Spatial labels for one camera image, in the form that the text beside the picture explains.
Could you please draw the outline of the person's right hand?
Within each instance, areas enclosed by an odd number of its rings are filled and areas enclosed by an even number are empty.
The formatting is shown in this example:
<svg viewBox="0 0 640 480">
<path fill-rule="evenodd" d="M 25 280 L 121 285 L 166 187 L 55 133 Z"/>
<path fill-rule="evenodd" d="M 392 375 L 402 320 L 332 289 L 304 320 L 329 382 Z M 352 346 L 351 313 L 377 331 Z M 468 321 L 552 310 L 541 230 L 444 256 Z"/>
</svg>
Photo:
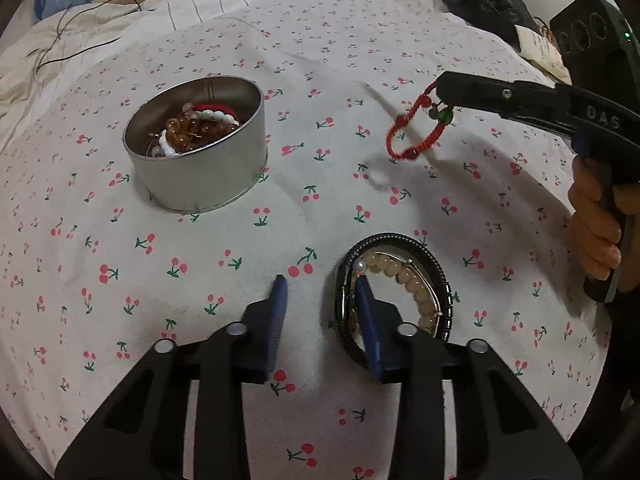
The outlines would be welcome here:
<svg viewBox="0 0 640 480">
<path fill-rule="evenodd" d="M 634 217 L 630 246 L 623 255 L 617 247 L 623 236 L 622 227 L 601 205 L 604 187 L 591 164 L 579 156 L 573 160 L 574 182 L 568 191 L 568 199 L 575 209 L 570 218 L 572 252 L 582 270 L 600 281 L 621 268 L 618 290 L 631 292 L 639 286 L 639 183 L 613 188 L 616 207 Z"/>
</svg>

